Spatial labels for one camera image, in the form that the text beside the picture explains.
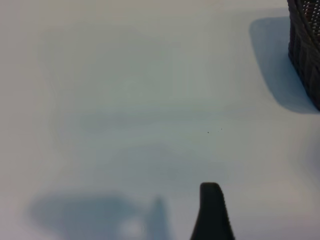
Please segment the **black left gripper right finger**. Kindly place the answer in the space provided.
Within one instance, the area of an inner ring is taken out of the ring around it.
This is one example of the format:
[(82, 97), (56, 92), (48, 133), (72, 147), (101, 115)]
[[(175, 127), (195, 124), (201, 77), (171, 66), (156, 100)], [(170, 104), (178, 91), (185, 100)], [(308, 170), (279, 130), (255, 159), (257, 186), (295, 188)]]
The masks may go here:
[(213, 183), (213, 228), (215, 240), (235, 240), (224, 194), (217, 183)]

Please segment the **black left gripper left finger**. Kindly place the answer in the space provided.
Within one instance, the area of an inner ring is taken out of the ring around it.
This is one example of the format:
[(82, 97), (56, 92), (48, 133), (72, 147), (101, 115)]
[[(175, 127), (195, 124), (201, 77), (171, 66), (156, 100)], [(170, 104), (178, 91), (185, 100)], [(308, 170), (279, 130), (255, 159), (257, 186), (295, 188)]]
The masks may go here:
[(210, 186), (209, 182), (204, 182), (199, 188), (199, 210), (197, 219), (191, 234), (191, 240), (209, 240), (210, 234)]

